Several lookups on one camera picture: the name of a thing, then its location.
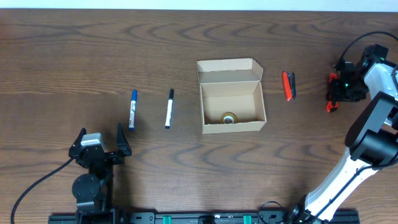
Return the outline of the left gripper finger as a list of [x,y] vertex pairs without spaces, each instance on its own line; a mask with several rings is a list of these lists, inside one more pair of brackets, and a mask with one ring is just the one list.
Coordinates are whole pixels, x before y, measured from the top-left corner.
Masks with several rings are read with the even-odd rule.
[[83,139],[83,136],[86,134],[86,129],[82,128],[78,137],[73,143],[73,147],[80,147],[81,146],[81,140]]
[[129,143],[126,140],[121,123],[118,123],[116,145],[119,149],[129,149]]

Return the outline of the red utility knife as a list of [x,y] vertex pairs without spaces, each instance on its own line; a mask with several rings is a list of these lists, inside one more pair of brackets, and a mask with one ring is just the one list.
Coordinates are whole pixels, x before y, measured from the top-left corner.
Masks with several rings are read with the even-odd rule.
[[[338,78],[337,74],[330,73],[329,79]],[[326,104],[326,111],[332,113],[338,109],[338,102],[337,101],[327,101]]]

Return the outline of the blue whiteboard marker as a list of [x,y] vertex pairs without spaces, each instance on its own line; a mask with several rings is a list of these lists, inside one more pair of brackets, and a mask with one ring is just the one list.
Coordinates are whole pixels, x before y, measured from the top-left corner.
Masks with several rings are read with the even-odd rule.
[[130,132],[133,132],[135,129],[136,103],[137,103],[137,90],[133,90],[132,96],[131,96],[130,112],[129,112],[129,130],[130,130]]

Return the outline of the yellow tape roll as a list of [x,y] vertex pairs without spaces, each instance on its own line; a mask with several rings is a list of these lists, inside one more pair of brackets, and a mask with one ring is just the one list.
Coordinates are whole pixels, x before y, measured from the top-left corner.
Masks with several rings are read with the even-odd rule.
[[221,124],[235,124],[238,123],[238,117],[232,112],[225,112],[220,118]]

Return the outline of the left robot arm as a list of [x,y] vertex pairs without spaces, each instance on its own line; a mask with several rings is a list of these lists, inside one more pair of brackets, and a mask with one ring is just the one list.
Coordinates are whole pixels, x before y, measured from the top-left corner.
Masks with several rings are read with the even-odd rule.
[[77,177],[72,185],[72,194],[76,198],[77,223],[124,223],[125,215],[112,206],[113,167],[124,163],[132,155],[131,147],[118,124],[116,136],[117,151],[106,152],[100,133],[88,134],[82,128],[69,149],[68,156],[88,170]]

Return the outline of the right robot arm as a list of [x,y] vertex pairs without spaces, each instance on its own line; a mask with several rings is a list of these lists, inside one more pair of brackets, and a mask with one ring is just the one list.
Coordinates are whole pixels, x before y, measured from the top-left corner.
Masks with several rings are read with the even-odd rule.
[[368,177],[397,164],[397,64],[386,59],[388,49],[370,45],[358,63],[339,59],[329,76],[327,111],[341,101],[371,101],[350,127],[345,151],[336,167],[285,216],[284,223],[359,223],[354,210],[339,206]]

